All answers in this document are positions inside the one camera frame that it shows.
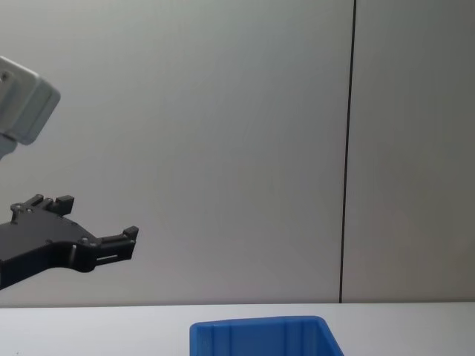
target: white wall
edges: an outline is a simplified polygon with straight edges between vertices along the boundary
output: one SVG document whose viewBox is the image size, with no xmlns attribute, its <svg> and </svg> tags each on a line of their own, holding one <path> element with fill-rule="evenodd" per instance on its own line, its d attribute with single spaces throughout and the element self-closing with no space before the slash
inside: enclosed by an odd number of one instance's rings
<svg viewBox="0 0 475 356">
<path fill-rule="evenodd" d="M 130 262 L 0 305 L 336 301 L 350 0 L 4 0 L 0 53 L 62 101 L 1 163 L 1 220 L 72 194 Z"/>
<path fill-rule="evenodd" d="M 475 298 L 475 7 L 361 0 L 344 301 Z"/>
</svg>

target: blue plastic bin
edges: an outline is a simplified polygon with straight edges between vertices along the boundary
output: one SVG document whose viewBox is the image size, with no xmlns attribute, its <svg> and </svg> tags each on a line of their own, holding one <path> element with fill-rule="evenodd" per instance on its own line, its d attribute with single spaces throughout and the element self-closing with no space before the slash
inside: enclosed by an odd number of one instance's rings
<svg viewBox="0 0 475 356">
<path fill-rule="evenodd" d="M 342 356 L 321 317 L 264 317 L 193 324 L 190 356 Z"/>
</svg>

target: table surface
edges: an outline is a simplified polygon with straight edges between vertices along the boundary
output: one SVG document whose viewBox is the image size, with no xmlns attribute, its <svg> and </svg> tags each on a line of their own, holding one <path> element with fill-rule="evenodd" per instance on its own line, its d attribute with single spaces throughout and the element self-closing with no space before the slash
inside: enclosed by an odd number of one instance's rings
<svg viewBox="0 0 475 356">
<path fill-rule="evenodd" d="M 204 320 L 319 315 L 345 355 L 475 355 L 475 303 L 0 309 L 2 356 L 189 354 Z"/>
</svg>

